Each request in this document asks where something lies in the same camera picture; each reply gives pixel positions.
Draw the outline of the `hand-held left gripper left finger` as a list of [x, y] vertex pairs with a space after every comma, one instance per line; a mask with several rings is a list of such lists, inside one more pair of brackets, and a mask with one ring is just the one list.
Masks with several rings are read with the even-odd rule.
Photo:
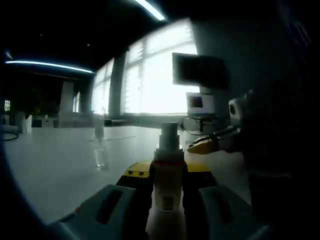
[[56, 240], [147, 240], [153, 192], [152, 161], [128, 167], [73, 212], [48, 225]]

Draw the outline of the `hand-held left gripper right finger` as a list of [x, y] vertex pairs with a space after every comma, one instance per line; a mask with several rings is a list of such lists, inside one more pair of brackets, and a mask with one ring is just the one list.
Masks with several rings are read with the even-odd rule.
[[184, 166], [184, 216], [188, 240], [270, 240], [272, 228], [252, 215], [251, 206], [218, 185], [207, 165]]

